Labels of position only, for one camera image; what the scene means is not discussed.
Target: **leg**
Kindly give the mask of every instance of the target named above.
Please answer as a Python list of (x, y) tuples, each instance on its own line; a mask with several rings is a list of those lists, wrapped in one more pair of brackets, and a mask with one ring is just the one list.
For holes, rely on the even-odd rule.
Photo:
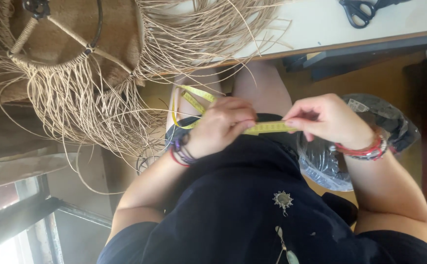
[(273, 62), (250, 62), (246, 66), (249, 70), (244, 67), (235, 76), (232, 95), (250, 101), (257, 113), (283, 117), (292, 107), (292, 99)]
[[(191, 78), (189, 78), (185, 75), (176, 76), (175, 81), (174, 81), (175, 85), (173, 85), (173, 90), (171, 91), (171, 99), (169, 100), (169, 110), (171, 110), (171, 108), (172, 108), (173, 96), (174, 96), (176, 105), (178, 106), (176, 111), (178, 111), (180, 113), (186, 113), (189, 115), (194, 115), (194, 116), (200, 115), (200, 113), (191, 104), (189, 104), (186, 100), (180, 98), (180, 95), (181, 95), (180, 89), (178, 89), (176, 91), (176, 94), (174, 94), (175, 93), (175, 87), (176, 87), (176, 85), (188, 85), (188, 86), (192, 86), (192, 87), (198, 88), (200, 90), (204, 90), (206, 92), (209, 92), (216, 97), (221, 97), (221, 96), (223, 96), (221, 94), (222, 88), (220, 87), (220, 82), (219, 82), (220, 80), (219, 80), (218, 75), (216, 73), (217, 72), (214, 68), (209, 68), (209, 69), (199, 69), (199, 70), (194, 71), (191, 75)], [(197, 95), (193, 95), (193, 97), (203, 107), (205, 107), (207, 109), (207, 107), (210, 104), (209, 101), (207, 101), (204, 98), (199, 97)], [(184, 119), (187, 117), (189, 117), (189, 116), (183, 115), (183, 114), (178, 114), (176, 120), (181, 120), (181, 119)], [(171, 112), (169, 112), (167, 122), (166, 122), (166, 130), (168, 131), (170, 129), (170, 127), (173, 126), (174, 124), (175, 124), (175, 122), (173, 121)]]

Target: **red bracelet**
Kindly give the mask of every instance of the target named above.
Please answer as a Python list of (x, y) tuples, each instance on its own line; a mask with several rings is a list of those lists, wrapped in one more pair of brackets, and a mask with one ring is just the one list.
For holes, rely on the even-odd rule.
[(184, 167), (189, 167), (189, 165), (187, 165), (187, 164), (182, 164), (181, 162), (179, 162), (179, 160), (177, 160), (177, 159), (175, 158), (175, 154), (173, 153), (173, 148), (172, 148), (172, 147), (169, 149), (169, 153), (170, 153), (170, 155), (171, 155), (172, 159), (173, 159), (177, 164), (179, 164), (179, 165), (181, 165), (181, 166), (184, 166)]

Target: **yellow measuring tape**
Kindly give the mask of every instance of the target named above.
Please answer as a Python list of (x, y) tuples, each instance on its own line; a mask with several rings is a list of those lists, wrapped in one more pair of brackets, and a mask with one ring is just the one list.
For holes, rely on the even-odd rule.
[[(213, 102), (216, 100), (216, 98), (211, 95), (210, 93), (206, 91), (199, 90), (194, 87), (186, 86), (186, 85), (178, 85), (176, 86), (176, 90), (184, 89), (184, 91), (181, 93), (181, 97), (184, 98), (186, 101), (188, 101), (201, 115), (205, 114), (205, 108), (188, 92), (191, 92), (195, 95), (198, 95), (207, 101)], [(173, 121), (175, 122), (175, 125), (184, 128), (184, 129), (192, 129), (194, 128), (199, 120), (195, 121), (194, 123), (187, 125), (187, 126), (180, 126), (176, 120), (176, 114), (175, 114), (175, 97), (173, 96), (173, 105), (171, 107), (171, 114), (173, 117)], [(248, 128), (243, 132), (243, 134), (248, 135), (259, 135), (261, 133), (273, 133), (273, 132), (288, 132), (293, 131), (295, 129), (290, 128), (285, 125), (285, 121), (268, 121), (268, 122), (257, 122), (256, 125), (252, 128)]]

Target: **plastic bag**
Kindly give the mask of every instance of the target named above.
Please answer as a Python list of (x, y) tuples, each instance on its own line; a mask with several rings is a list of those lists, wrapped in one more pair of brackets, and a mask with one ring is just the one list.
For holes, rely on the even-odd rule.
[[(384, 129), (389, 149), (399, 153), (421, 137), (417, 127), (399, 109), (371, 94), (353, 93), (343, 100), (368, 123)], [(317, 184), (333, 191), (352, 191), (350, 175), (341, 172), (336, 155), (329, 150), (333, 142), (315, 137), (307, 142), (301, 133), (297, 137), (297, 152), (302, 173)]]

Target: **person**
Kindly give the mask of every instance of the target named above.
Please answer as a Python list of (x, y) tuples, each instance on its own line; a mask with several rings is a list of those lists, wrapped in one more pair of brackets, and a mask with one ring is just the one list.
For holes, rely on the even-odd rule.
[[(175, 79), (218, 99), (197, 97), (207, 110), (190, 132), (169, 115), (166, 138), (175, 143), (122, 196), (98, 264), (427, 263), (427, 203), (390, 151), (376, 160), (345, 156), (358, 202), (352, 231), (301, 175), (297, 133), (242, 134), (282, 119), (308, 141), (363, 150), (375, 130), (335, 94), (292, 105), (272, 62), (246, 66), (231, 97), (213, 69)], [(198, 119), (178, 101), (181, 125)]]

